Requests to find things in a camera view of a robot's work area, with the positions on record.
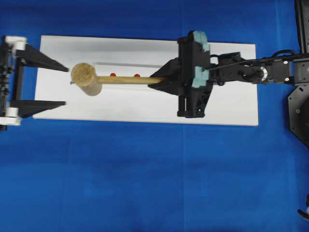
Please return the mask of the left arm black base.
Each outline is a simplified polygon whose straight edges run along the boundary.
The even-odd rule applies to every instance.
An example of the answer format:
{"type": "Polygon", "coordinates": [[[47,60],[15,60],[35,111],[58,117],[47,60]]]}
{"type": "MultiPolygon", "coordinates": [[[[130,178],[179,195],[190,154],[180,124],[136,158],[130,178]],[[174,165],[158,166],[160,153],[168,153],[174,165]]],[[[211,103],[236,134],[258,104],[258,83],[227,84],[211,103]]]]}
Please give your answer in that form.
{"type": "Polygon", "coordinates": [[[0,125],[0,131],[6,131],[7,125],[0,125]]]}

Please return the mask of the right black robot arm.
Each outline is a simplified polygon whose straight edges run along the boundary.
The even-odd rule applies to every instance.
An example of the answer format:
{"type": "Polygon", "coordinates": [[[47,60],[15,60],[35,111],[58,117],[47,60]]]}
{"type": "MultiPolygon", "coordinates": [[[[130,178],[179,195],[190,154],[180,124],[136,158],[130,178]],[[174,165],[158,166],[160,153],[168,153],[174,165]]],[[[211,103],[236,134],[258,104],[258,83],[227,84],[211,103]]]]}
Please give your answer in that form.
{"type": "Polygon", "coordinates": [[[190,31],[178,38],[177,44],[178,56],[152,74],[162,81],[148,87],[178,96],[178,117],[204,117],[214,85],[235,81],[288,85],[309,82],[300,74],[309,65],[308,53],[281,50],[260,59],[244,59],[240,52],[212,55],[202,31],[190,31]]]}

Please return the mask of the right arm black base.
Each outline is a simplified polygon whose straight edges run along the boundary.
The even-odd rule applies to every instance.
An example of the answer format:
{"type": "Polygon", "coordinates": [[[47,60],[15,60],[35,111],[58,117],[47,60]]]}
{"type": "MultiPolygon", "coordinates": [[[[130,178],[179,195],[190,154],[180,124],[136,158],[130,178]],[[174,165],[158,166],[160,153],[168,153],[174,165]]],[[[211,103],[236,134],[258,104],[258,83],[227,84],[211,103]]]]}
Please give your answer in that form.
{"type": "MultiPolygon", "coordinates": [[[[300,53],[309,53],[309,2],[295,1],[295,16],[300,53]]],[[[295,89],[288,96],[290,131],[309,146],[309,61],[294,62],[295,89]]]]}

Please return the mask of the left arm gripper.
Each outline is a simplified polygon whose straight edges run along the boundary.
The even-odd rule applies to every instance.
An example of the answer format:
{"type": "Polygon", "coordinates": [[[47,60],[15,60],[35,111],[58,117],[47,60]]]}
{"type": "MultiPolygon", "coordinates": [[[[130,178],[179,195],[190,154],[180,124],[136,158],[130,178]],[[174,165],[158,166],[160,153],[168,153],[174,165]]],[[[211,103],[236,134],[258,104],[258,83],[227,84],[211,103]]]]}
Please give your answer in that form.
{"type": "Polygon", "coordinates": [[[69,69],[26,44],[27,39],[19,36],[4,35],[0,39],[0,124],[19,126],[21,118],[28,118],[46,110],[66,104],[65,101],[17,100],[13,88],[13,74],[16,74],[16,58],[26,67],[44,68],[68,72],[69,69]]]}

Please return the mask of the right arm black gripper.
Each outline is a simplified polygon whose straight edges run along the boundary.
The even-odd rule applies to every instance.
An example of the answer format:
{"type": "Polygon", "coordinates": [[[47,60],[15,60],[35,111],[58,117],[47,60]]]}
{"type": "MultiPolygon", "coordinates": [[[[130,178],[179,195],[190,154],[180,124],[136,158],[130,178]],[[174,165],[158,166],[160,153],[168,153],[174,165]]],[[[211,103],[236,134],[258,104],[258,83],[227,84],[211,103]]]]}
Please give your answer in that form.
{"type": "Polygon", "coordinates": [[[163,78],[161,81],[148,84],[147,86],[154,90],[179,96],[178,116],[185,118],[202,118],[205,116],[205,108],[212,91],[212,83],[209,78],[206,86],[199,88],[192,87],[194,76],[192,33],[189,33],[186,37],[180,37],[177,43],[179,46],[178,58],[169,60],[150,76],[163,78]]]}

